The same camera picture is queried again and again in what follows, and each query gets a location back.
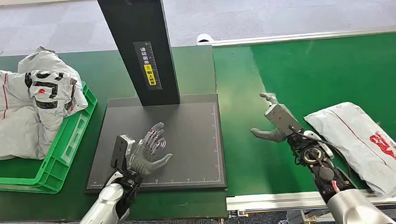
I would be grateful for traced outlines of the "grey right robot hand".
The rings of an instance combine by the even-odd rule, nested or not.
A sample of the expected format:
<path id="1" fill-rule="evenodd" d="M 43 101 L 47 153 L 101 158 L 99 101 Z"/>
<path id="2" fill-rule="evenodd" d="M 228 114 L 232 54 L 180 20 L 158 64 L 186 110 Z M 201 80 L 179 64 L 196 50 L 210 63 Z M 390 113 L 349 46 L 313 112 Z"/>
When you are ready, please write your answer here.
<path id="1" fill-rule="evenodd" d="M 279 104 L 275 93 L 261 92 L 259 96 L 265 98 L 270 103 L 270 105 Z M 259 139 L 274 141 L 276 143 L 280 143 L 286 140 L 285 133 L 281 131 L 279 128 L 275 128 L 274 130 L 271 131 L 263 131 L 263 130 L 261 131 L 257 128 L 252 128 L 250 129 L 250 132 Z"/>

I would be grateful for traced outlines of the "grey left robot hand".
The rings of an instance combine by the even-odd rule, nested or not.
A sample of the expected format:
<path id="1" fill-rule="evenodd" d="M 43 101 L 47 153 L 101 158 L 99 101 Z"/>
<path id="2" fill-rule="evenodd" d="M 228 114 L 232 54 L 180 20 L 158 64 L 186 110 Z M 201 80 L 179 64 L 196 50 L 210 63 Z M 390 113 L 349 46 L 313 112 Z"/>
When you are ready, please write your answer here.
<path id="1" fill-rule="evenodd" d="M 162 136 L 164 132 L 164 123 L 156 123 L 146 135 L 138 142 L 133 150 L 133 154 L 129 158 L 127 168 L 141 177 L 145 177 L 161 169 L 167 165 L 172 153 L 162 156 L 161 159 L 154 159 L 154 155 L 159 148 L 163 148 L 166 144 L 165 138 Z"/>

